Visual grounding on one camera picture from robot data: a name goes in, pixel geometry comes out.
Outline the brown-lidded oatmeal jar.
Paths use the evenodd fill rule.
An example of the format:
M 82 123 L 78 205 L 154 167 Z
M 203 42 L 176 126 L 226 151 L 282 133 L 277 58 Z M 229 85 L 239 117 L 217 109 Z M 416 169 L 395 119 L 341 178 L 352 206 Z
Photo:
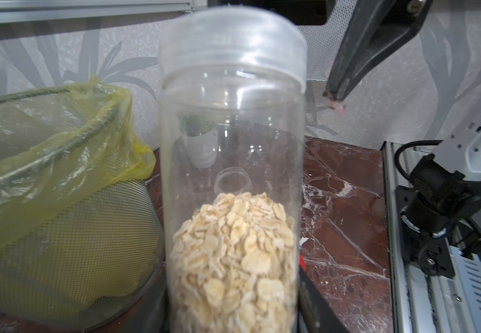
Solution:
M 248 173 L 240 167 L 228 167 L 219 172 L 214 183 L 214 193 L 239 195 L 252 191 Z

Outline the clear plastic jar lid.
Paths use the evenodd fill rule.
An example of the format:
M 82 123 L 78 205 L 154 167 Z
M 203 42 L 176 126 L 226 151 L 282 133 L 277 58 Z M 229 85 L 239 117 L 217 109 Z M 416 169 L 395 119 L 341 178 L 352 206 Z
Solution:
M 250 6 L 219 6 L 174 19 L 160 35 L 163 77 L 192 67 L 256 66 L 307 89 L 307 41 L 290 20 Z

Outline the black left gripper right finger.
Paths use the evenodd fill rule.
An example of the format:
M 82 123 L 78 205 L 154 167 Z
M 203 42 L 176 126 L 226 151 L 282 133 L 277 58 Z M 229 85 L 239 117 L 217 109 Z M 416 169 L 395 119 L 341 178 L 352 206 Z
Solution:
M 299 276 L 298 332 L 348 333 L 303 268 Z

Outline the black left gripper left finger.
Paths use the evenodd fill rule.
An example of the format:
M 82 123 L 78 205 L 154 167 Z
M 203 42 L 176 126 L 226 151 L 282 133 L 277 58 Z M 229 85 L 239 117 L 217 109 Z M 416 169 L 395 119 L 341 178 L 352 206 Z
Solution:
M 136 312 L 123 326 L 121 332 L 168 332 L 168 287 L 166 269 L 163 269 L 143 296 Z

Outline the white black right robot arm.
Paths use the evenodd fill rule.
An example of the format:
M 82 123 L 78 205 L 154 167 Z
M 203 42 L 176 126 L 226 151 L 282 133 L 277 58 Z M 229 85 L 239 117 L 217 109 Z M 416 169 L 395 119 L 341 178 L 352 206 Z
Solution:
M 359 81 L 419 33 L 431 7 L 431 1 L 358 1 L 323 93 L 328 106 L 343 112 Z M 481 229 L 473 220 L 481 209 L 481 112 L 429 146 L 430 154 L 402 172 L 413 187 L 402 215 L 409 222 L 404 261 L 428 276 L 452 278 L 447 242 L 459 221 L 473 228 L 481 249 Z

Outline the red jar lid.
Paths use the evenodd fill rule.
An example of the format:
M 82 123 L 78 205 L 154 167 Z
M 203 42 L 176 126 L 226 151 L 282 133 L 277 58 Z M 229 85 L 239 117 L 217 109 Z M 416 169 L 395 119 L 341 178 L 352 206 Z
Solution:
M 305 271 L 307 269 L 306 264 L 304 262 L 304 258 L 300 256 L 300 267 Z

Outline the small oatmeal jar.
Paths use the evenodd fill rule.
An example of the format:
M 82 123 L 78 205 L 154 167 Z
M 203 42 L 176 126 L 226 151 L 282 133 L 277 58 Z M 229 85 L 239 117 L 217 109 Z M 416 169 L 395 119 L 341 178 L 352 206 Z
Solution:
M 304 97 L 251 66 L 191 68 L 161 82 L 161 187 L 171 332 L 292 332 L 297 327 Z M 185 115 L 216 122 L 218 156 L 195 168 Z M 240 167 L 252 191 L 214 193 Z

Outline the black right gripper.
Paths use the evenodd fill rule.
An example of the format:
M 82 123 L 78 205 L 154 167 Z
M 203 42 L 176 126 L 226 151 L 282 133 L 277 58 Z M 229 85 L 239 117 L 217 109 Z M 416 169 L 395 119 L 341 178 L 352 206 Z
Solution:
M 323 96 L 343 102 L 377 65 L 420 32 L 432 1 L 357 1 L 329 73 Z M 251 6 L 274 12 L 296 25 L 324 25 L 336 0 L 213 0 L 214 6 Z

